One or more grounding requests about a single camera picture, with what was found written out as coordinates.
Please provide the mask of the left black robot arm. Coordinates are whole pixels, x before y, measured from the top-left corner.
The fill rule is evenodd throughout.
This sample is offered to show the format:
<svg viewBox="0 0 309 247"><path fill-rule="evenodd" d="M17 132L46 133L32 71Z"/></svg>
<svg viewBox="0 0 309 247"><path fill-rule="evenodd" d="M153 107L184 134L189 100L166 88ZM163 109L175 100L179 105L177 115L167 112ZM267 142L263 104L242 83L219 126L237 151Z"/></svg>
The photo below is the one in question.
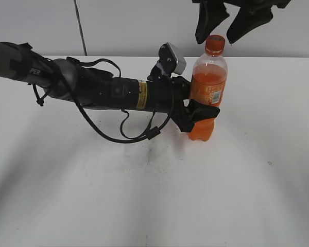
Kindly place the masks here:
<svg viewBox="0 0 309 247"><path fill-rule="evenodd" d="M160 47L147 80L114 76L95 65L72 57L50 60L27 43L0 42L0 77L41 87L45 96L76 101L84 109L166 113L181 132L219 114L218 107L195 100L184 104L191 89L182 77L186 61L170 43Z"/></svg>

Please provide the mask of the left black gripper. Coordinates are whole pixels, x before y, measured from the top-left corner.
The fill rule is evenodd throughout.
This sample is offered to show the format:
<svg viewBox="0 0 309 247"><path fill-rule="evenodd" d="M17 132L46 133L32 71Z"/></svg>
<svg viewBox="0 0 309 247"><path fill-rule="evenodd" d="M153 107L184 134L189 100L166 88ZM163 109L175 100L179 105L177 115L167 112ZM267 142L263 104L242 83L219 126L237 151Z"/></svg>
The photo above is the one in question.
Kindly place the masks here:
<svg viewBox="0 0 309 247"><path fill-rule="evenodd" d="M147 101L144 110L167 113L181 132L191 132L194 123L216 118L218 107L188 100L191 82L182 76L147 80Z"/></svg>

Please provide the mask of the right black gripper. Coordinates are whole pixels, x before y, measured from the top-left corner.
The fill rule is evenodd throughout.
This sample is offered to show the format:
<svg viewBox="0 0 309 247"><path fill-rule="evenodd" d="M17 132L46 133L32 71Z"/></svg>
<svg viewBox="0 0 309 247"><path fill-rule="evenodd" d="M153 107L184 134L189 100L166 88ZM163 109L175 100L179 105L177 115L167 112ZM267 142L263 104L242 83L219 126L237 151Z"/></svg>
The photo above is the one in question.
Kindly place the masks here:
<svg viewBox="0 0 309 247"><path fill-rule="evenodd" d="M230 1L206 1L192 0L199 5L199 17L195 31L198 44L202 44L211 32L230 15L225 4L240 7L239 12L227 31L230 44L234 44L250 31L269 23L273 19L271 8L284 9L291 0L230 0Z"/></svg>

